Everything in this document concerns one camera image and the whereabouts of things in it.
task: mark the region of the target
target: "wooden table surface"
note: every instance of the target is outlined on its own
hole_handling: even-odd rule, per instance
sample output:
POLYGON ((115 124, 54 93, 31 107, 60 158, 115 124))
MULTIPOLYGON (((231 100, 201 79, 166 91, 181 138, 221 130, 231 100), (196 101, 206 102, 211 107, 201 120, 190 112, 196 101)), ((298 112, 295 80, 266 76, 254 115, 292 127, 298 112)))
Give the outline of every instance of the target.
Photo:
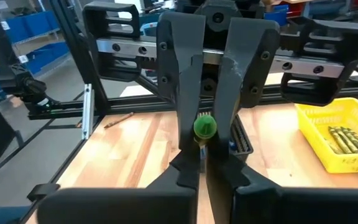
MULTIPOLYGON (((239 112, 254 148, 247 160, 282 186, 358 188, 358 174, 329 174, 298 130, 295 107, 257 106, 239 112)), ((175 112, 135 114, 104 130, 121 116, 107 116, 59 178, 67 187, 146 187, 178 154, 175 112)), ((35 215, 27 222, 34 224, 35 215)), ((198 223, 214 223, 201 175, 198 223)))

